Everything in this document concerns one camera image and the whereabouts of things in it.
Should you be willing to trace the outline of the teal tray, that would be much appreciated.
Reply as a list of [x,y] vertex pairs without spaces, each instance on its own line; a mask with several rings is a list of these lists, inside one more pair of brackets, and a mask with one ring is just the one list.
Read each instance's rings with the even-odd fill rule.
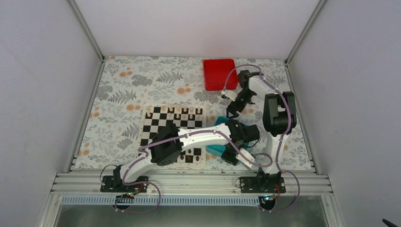
[[[260,138],[259,130],[253,129],[255,125],[247,126],[235,119],[228,119],[226,117],[220,116],[217,118],[215,125],[225,125],[229,128],[230,135],[228,136],[228,138],[230,142],[228,142],[227,144],[231,144],[237,152],[240,151],[241,148],[247,150],[249,148],[249,142],[254,140],[258,142]],[[208,145],[206,147],[207,152],[218,157],[221,156],[223,149],[223,145]]]

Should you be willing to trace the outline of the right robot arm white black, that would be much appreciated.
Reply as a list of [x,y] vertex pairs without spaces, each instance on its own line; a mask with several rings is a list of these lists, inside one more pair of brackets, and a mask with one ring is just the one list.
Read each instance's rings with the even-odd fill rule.
[[296,126],[295,96],[291,91],[280,92],[266,77],[259,72],[242,70],[237,75],[241,91],[223,91],[222,97],[229,99],[231,103],[226,110],[228,118],[238,117],[247,104],[252,104],[252,97],[259,96],[264,100],[262,123],[268,132],[267,151],[263,155],[272,158],[267,167],[260,167],[256,180],[257,189],[268,192],[274,187],[273,174],[283,172],[279,166],[281,152],[284,144]]

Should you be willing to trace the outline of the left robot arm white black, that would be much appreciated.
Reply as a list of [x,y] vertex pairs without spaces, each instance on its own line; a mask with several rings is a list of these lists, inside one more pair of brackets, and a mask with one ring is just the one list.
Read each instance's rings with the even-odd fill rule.
[[225,146],[221,157],[232,165],[238,163],[237,156],[242,162],[252,164],[253,160],[245,153],[245,145],[259,139],[256,125],[244,125],[234,119],[197,129],[178,128],[172,123],[163,127],[149,144],[140,147],[140,155],[134,161],[114,169],[110,188],[124,192],[153,167],[173,164],[182,151],[209,145]]

